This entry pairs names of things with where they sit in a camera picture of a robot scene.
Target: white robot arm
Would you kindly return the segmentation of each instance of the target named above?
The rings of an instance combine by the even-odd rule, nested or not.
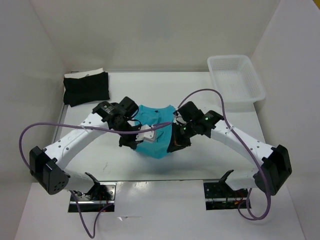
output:
[[[56,194],[62,189],[77,190],[85,194],[99,191],[100,183],[89,173],[65,172],[69,162],[89,143],[101,136],[108,129],[116,131],[133,132],[147,130],[148,125],[131,126],[128,121],[134,117],[138,106],[130,98],[125,97],[120,103],[99,103],[89,116],[79,125],[79,129],[72,130],[57,142],[40,149],[34,147],[30,151],[30,172],[46,189],[49,194]],[[242,143],[231,132],[235,132],[246,143],[261,166],[268,181],[271,195],[275,195],[279,188],[292,172],[288,151],[279,145],[277,148],[260,142],[243,131],[228,127],[223,116],[215,111],[203,114],[193,102],[187,102],[175,113],[179,114],[184,123],[172,123],[171,141],[167,152],[181,150],[191,145],[190,138],[195,135],[206,135],[217,140],[250,161],[254,167],[246,172],[228,171],[220,180],[221,184],[231,191],[247,188],[259,188],[266,192],[266,187],[261,179],[256,163]],[[142,141],[153,142],[156,132],[150,130],[148,134],[123,134],[120,133],[119,145],[136,149]]]
[[[88,144],[107,132],[108,129],[132,132],[150,130],[147,133],[120,134],[119,145],[132,149],[142,141],[153,142],[156,132],[148,125],[131,126],[128,121],[138,110],[138,106],[130,98],[125,97],[119,104],[101,102],[81,122],[78,129],[72,130],[55,143],[40,149],[34,147],[30,153],[30,172],[50,194],[56,194],[62,189],[77,190],[90,193],[100,187],[99,182],[90,173],[65,171],[70,161]]]

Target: white backdrop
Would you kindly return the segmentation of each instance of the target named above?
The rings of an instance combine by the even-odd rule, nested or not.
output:
[[[208,70],[255,50],[279,0],[30,0],[73,71]]]
[[[252,58],[266,90],[256,105],[265,140],[289,150],[287,181],[306,240],[319,239],[320,10],[282,0]]]
[[[0,2],[0,233],[15,237],[31,185],[18,150],[21,131],[29,124],[56,121],[62,106],[65,68],[26,0]],[[53,129],[31,130],[24,150],[45,146]]]

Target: cable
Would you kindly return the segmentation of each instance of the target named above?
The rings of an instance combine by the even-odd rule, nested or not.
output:
[[[111,130],[111,129],[108,129],[108,128],[97,127],[97,126],[78,126],[78,125],[69,125],[69,124],[52,123],[52,122],[37,122],[37,123],[34,123],[34,124],[31,124],[31,125],[27,126],[21,132],[20,137],[19,137],[19,152],[20,152],[20,155],[21,155],[21,158],[22,158],[24,164],[30,169],[30,165],[27,162],[27,160],[25,158],[25,155],[24,155],[24,152],[23,152],[23,149],[22,149],[22,140],[23,140],[24,134],[30,128],[35,127],[35,126],[58,126],[58,127],[72,128],[72,129],[83,129],[83,128],[85,128],[85,129],[90,129],[90,130],[105,131],[105,132],[114,133],[114,134],[140,134],[140,133],[146,133],[146,132],[151,132],[151,131],[154,131],[154,130],[157,130],[157,129],[161,129],[161,128],[164,128],[166,126],[169,126],[170,124],[171,124],[171,122],[158,123],[158,124],[154,125],[155,127],[152,127],[150,129],[145,129],[145,130],[139,130],[139,131],[116,131],[116,130]],[[76,205],[76,208],[77,208],[77,210],[79,212],[79,216],[80,216],[82,225],[84,227],[84,230],[86,231],[86,233],[88,234],[88,236],[91,239],[94,239],[95,236],[96,236],[96,223],[97,223],[97,220],[98,220],[98,217],[99,217],[100,213],[102,213],[107,207],[111,206],[113,203],[108,204],[107,197],[105,198],[106,201],[107,201],[107,204],[106,204],[106,206],[101,208],[100,211],[98,212],[98,214],[96,215],[95,220],[94,220],[94,224],[93,224],[93,235],[91,235],[91,233],[89,232],[89,230],[88,230],[88,228],[86,226],[84,218],[82,216],[78,199],[77,199],[77,197],[76,197],[76,195],[74,194],[73,191],[70,191],[70,193],[71,193],[71,195],[72,195],[72,197],[73,197],[73,199],[75,201],[75,205]]]
[[[53,122],[36,122],[33,123],[29,126],[27,126],[20,134],[19,137],[19,151],[20,151],[20,155],[22,157],[22,160],[24,162],[24,164],[30,168],[30,165],[28,163],[28,161],[25,158],[23,149],[22,149],[22,140],[24,137],[24,134],[30,129],[33,128],[35,126],[58,126],[58,127],[65,127],[65,128],[71,128],[71,129],[89,129],[89,130],[100,130],[100,131],[104,131],[104,132],[108,132],[108,133],[113,133],[113,134],[141,134],[141,133],[146,133],[146,132],[151,132],[157,129],[161,129],[164,127],[167,127],[171,124],[171,122],[163,122],[163,123],[158,123],[155,124],[155,127],[149,128],[149,129],[145,129],[145,130],[137,130],[137,131],[116,131],[116,130],[111,130],[108,128],[103,128],[103,127],[98,127],[98,126],[79,126],[79,125],[70,125],[70,124],[63,124],[63,123],[53,123]]]
[[[75,205],[76,205],[76,208],[79,212],[79,216],[80,216],[80,220],[82,222],[82,225],[84,227],[84,230],[86,231],[86,233],[88,234],[88,236],[91,238],[91,239],[94,239],[95,236],[96,236],[96,224],[97,224],[97,220],[98,220],[98,217],[99,215],[109,206],[111,206],[113,203],[111,204],[107,204],[106,206],[104,206],[103,208],[101,208],[101,210],[98,212],[98,214],[96,215],[95,219],[94,219],[94,224],[93,224],[93,234],[91,235],[91,233],[89,232],[88,228],[87,228],[87,225],[85,223],[85,220],[84,220],[84,217],[82,216],[82,213],[81,213],[81,209],[80,209],[80,205],[79,205],[79,202],[78,202],[78,199],[75,195],[75,193],[73,191],[70,191],[71,193],[71,196],[73,197],[74,201],[75,201]]]
[[[182,118],[182,116],[177,116],[177,117],[175,118],[175,121],[176,121],[180,126],[183,125],[182,122],[178,121],[178,118]]]
[[[227,209],[227,205],[228,205],[228,196],[225,196],[225,205],[224,205],[224,209]]]
[[[100,205],[101,205],[101,193],[99,194],[99,208],[98,208],[98,211],[100,210]]]
[[[250,155],[251,158],[253,159],[253,161],[254,161],[254,163],[256,164],[256,166],[257,166],[257,168],[258,168],[258,170],[259,170],[259,173],[260,173],[260,175],[261,175],[261,177],[262,177],[263,183],[264,183],[264,185],[265,185],[265,189],[266,189],[265,196],[266,196],[267,206],[266,206],[266,209],[265,209],[264,213],[263,213],[261,216],[255,216],[255,215],[251,212],[251,210],[250,210],[250,195],[251,195],[252,188],[249,189],[249,192],[248,192],[248,195],[247,195],[246,201],[245,201],[245,202],[246,202],[246,209],[247,209],[249,215],[250,215],[252,218],[243,215],[243,213],[240,211],[240,207],[241,207],[241,205],[243,204],[243,202],[238,205],[238,212],[239,212],[239,214],[240,214],[243,218],[245,218],[245,219],[247,219],[247,220],[250,220],[250,221],[262,220],[262,219],[264,219],[264,218],[268,215],[268,213],[269,213],[269,211],[270,211],[270,208],[271,208],[271,192],[270,192],[270,186],[269,186],[269,184],[268,184],[267,178],[266,178],[266,176],[265,176],[265,174],[264,174],[261,166],[260,166],[259,163],[258,163],[258,160],[257,160],[256,156],[252,153],[252,151],[249,149],[249,147],[246,145],[246,143],[242,140],[242,138],[236,133],[236,131],[231,128],[231,125],[229,124],[229,122],[228,122],[228,120],[227,120],[227,116],[226,116],[225,102],[224,102],[223,97],[222,97],[222,95],[220,94],[220,92],[218,92],[217,90],[211,89],[211,88],[203,88],[203,89],[196,90],[196,91],[190,93],[188,96],[186,96],[186,97],[182,100],[182,102],[179,104],[178,108],[180,108],[181,105],[182,105],[191,95],[193,95],[193,94],[195,94],[195,93],[198,93],[198,92],[202,92],[202,91],[211,91],[211,92],[215,92],[216,94],[218,94],[218,96],[220,97],[220,100],[221,100],[222,115],[223,115],[223,118],[224,118],[224,121],[225,121],[227,127],[231,130],[231,132],[235,135],[235,137],[239,140],[239,142],[243,145],[243,147],[247,150],[247,152],[249,153],[249,155]]]
[[[128,121],[131,121],[131,122],[139,122],[139,125],[142,126],[142,123],[141,123],[138,119],[128,119]]]
[[[107,199],[107,197],[106,197],[106,194],[105,194],[104,191],[103,191],[102,193],[103,193],[103,196],[104,196],[104,198],[105,198],[105,202],[106,202],[106,204],[108,205],[108,199]]]

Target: teal cloth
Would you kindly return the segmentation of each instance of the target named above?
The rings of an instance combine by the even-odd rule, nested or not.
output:
[[[165,108],[151,108],[140,105],[139,112],[134,119],[139,120],[142,125],[153,125],[165,122],[173,122],[174,111],[176,109],[169,105]],[[167,155],[167,149],[170,144],[172,125],[155,130],[156,138],[154,142],[143,141],[136,147],[136,151],[155,159],[161,159]]]

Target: white table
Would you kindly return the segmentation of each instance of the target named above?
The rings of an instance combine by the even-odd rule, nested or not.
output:
[[[110,73],[109,90],[112,102],[128,96],[138,105],[152,108],[177,107],[191,92],[212,88],[208,72]],[[199,92],[190,100],[204,113],[221,109],[215,105],[215,93]],[[64,123],[81,123],[97,103],[68,107]],[[239,129],[260,141],[264,140],[253,105],[240,112],[228,112],[227,117]],[[64,128],[61,135],[70,132]],[[101,181],[178,180],[220,178],[230,169],[243,170],[252,165],[220,142],[197,135],[191,147],[154,159],[119,147],[119,136],[106,133],[81,151],[68,165],[77,172],[89,172]]]
[[[178,106],[189,93],[212,88],[208,72],[110,73],[112,102],[124,96],[137,104],[163,108]],[[212,92],[190,98],[204,112],[215,110]],[[69,107],[64,119],[79,124],[96,103]],[[260,141],[263,134],[254,106],[227,111],[231,123]],[[68,133],[64,129],[61,135]],[[206,211],[203,183],[192,181],[151,181],[220,178],[227,170],[245,170],[250,163],[223,144],[204,136],[193,137],[192,146],[162,159],[152,159],[127,147],[118,147],[119,136],[105,134],[92,142],[68,168],[89,172],[98,180],[138,181],[118,184],[115,212],[99,218],[97,239],[304,239],[287,186],[272,198],[269,216],[259,222],[242,219],[236,210]],[[67,213],[70,194],[49,196],[38,183],[31,186],[16,240],[88,239],[77,213]],[[252,207],[259,214],[265,197],[252,192]],[[85,213],[90,229],[95,213]]]

